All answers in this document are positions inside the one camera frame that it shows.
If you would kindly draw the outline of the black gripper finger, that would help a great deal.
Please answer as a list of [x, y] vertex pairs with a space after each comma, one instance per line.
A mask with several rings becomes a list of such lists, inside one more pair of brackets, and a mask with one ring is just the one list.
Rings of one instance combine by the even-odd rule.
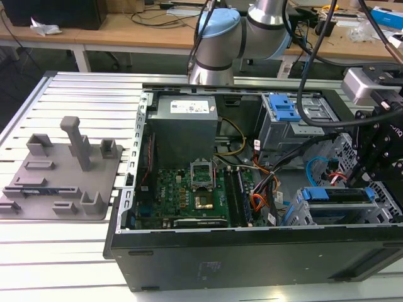
[[373, 167], [373, 139], [378, 132], [378, 122], [356, 125], [353, 128], [352, 148], [356, 151], [356, 164], [347, 180], [348, 187], [365, 187], [371, 180]]
[[385, 181], [390, 178], [392, 163], [389, 153], [369, 154], [364, 157], [361, 166], [364, 173], [373, 181]]

